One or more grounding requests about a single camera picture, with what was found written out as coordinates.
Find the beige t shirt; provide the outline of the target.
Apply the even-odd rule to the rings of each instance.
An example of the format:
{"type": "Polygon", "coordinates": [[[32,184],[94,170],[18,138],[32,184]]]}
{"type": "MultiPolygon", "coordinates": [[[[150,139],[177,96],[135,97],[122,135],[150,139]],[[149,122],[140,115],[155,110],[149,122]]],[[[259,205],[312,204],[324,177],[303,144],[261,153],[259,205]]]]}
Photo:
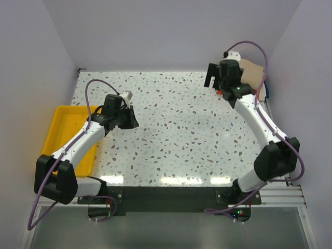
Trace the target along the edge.
{"type": "Polygon", "coordinates": [[[239,66],[243,69],[241,83],[249,84],[254,90],[257,90],[263,79],[264,67],[246,59],[241,59],[239,66]]]}

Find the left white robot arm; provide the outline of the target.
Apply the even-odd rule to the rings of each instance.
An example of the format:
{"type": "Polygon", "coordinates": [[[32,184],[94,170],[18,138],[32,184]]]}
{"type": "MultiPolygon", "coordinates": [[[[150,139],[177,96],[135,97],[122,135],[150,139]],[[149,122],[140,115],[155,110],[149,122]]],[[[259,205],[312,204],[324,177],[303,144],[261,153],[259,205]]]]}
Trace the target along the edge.
{"type": "Polygon", "coordinates": [[[75,169],[101,139],[115,128],[139,126],[130,104],[132,92],[108,94],[104,104],[89,112],[79,132],[50,156],[41,155],[36,162],[34,192],[57,203],[68,204],[74,198],[90,197],[95,203],[107,199],[106,182],[95,177],[78,178],[75,169]]]}

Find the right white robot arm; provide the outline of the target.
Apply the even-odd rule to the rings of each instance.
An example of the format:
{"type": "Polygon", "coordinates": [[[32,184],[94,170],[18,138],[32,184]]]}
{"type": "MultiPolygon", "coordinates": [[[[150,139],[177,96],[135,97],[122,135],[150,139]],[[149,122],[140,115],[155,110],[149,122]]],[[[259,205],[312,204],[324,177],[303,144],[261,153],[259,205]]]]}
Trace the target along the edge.
{"type": "Polygon", "coordinates": [[[252,129],[261,151],[253,163],[253,169],[232,183],[229,197],[242,204],[250,192],[267,182],[281,182],[282,177],[294,172],[300,143],[296,137],[288,137],[280,131],[260,107],[255,90],[241,82],[243,69],[238,61],[223,59],[208,65],[205,87],[220,91],[223,98],[235,109],[252,129]]]}

